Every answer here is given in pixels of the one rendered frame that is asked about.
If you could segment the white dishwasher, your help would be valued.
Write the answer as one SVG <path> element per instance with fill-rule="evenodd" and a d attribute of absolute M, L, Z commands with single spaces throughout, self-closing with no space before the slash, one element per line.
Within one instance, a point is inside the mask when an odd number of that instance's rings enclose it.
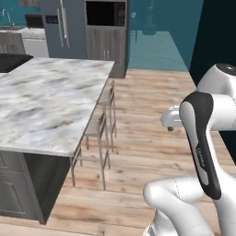
<path fill-rule="evenodd" d="M 48 57 L 48 47 L 44 29 L 20 30 L 26 54 L 34 57 Z"/>

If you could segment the grey kitchen island cabinet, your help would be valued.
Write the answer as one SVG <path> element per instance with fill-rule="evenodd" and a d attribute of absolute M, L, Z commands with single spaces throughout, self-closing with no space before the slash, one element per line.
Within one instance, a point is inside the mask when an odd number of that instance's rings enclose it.
<path fill-rule="evenodd" d="M 0 216 L 47 223 L 70 169 L 69 158 L 0 151 Z"/>

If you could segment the grey wall cupboards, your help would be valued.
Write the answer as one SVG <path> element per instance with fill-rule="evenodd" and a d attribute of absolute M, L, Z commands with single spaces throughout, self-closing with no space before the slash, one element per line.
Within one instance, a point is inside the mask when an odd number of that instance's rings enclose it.
<path fill-rule="evenodd" d="M 40 7 L 41 0 L 19 0 L 19 4 L 22 7 Z"/>

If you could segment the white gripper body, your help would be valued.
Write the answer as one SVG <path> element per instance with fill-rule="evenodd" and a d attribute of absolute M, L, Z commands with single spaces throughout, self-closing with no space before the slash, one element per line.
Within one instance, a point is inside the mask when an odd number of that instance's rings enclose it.
<path fill-rule="evenodd" d="M 169 109 L 166 110 L 165 113 L 161 115 L 161 124 L 164 127 L 181 127 L 182 120 L 179 116 L 179 105 L 173 105 Z"/>

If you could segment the grey wood tall cupboard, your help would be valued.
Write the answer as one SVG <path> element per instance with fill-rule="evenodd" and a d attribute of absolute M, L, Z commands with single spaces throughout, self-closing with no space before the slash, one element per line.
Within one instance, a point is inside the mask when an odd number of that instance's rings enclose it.
<path fill-rule="evenodd" d="M 125 25 L 90 26 L 87 22 L 87 1 L 121 1 L 125 2 Z M 114 61 L 110 77 L 124 78 L 126 74 L 128 56 L 128 8 L 129 0 L 85 0 L 85 22 L 88 59 Z"/>

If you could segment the black hob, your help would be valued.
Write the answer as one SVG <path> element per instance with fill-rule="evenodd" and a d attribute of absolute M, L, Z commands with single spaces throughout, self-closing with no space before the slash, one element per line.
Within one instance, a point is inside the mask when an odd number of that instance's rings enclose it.
<path fill-rule="evenodd" d="M 8 73 L 32 58 L 29 54 L 0 53 L 0 73 Z"/>

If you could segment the black microwave oven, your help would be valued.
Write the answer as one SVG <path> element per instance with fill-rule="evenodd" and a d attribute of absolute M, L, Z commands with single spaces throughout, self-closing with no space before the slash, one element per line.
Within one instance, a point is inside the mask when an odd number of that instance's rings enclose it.
<path fill-rule="evenodd" d="M 41 15 L 26 14 L 25 19 L 26 19 L 26 25 L 29 29 L 42 29 L 43 28 Z"/>

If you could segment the black built-in oven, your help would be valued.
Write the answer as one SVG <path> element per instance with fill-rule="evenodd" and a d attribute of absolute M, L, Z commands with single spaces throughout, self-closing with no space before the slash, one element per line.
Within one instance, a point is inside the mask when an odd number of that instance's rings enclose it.
<path fill-rule="evenodd" d="M 87 1 L 87 22 L 90 26 L 125 25 L 125 2 L 121 1 Z"/>

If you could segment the grey base cupboards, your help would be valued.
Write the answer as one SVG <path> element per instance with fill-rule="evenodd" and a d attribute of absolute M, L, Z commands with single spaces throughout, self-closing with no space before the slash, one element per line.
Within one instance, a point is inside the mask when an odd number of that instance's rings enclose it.
<path fill-rule="evenodd" d="M 0 31 L 0 53 L 25 54 L 21 34 Z"/>

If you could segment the silver sink tap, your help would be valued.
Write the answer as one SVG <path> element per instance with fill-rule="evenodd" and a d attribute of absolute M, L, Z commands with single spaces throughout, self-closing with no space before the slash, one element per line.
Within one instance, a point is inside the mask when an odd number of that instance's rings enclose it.
<path fill-rule="evenodd" d="M 14 27 L 15 23 L 12 21 L 11 17 L 10 17 L 10 13 L 8 10 L 6 10 L 5 8 L 2 9 L 2 16 L 4 16 L 5 14 L 7 14 L 7 19 L 8 19 L 8 23 L 10 27 Z"/>

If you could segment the grey steel fridge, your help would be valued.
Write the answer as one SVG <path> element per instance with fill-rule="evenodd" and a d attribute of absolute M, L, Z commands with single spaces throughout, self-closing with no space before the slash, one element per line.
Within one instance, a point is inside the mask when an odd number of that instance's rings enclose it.
<path fill-rule="evenodd" d="M 41 15 L 51 58 L 86 59 L 83 0 L 41 0 Z"/>

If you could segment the grey metal bar stool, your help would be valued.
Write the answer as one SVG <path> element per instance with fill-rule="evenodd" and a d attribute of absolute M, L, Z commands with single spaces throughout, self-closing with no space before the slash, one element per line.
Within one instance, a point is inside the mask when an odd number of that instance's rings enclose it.
<path fill-rule="evenodd" d="M 100 99 L 98 104 L 105 104 L 109 109 L 109 117 L 110 117 L 110 131 L 111 134 L 117 136 L 116 129 L 116 113 L 115 113 L 115 85 L 114 81 L 112 81 L 112 85 L 108 90 L 104 90 L 100 95 Z"/>
<path fill-rule="evenodd" d="M 102 135 L 105 135 L 106 138 L 106 152 L 102 154 L 102 144 L 101 138 Z M 84 134 L 86 138 L 86 145 L 88 145 L 88 141 L 91 137 L 95 137 L 98 140 L 98 149 L 99 149 L 99 156 L 93 157 L 90 156 L 83 156 L 81 147 L 77 148 L 74 156 L 70 159 L 70 169 L 71 169 L 71 176 L 72 176 L 72 184 L 76 185 L 75 180 L 75 167 L 77 162 L 80 165 L 83 165 L 84 161 L 89 162 L 98 162 L 100 164 L 100 171 L 101 171 L 101 179 L 102 179 L 102 186 L 103 189 L 106 189 L 106 182 L 105 182 L 105 167 L 111 167 L 111 159 L 110 159 L 110 150 L 109 150 L 109 137 L 108 137 L 108 127 L 107 127 L 107 117 L 106 112 L 102 112 L 99 115 L 93 115 L 90 121 L 88 122 L 88 126 L 86 128 L 86 132 Z"/>

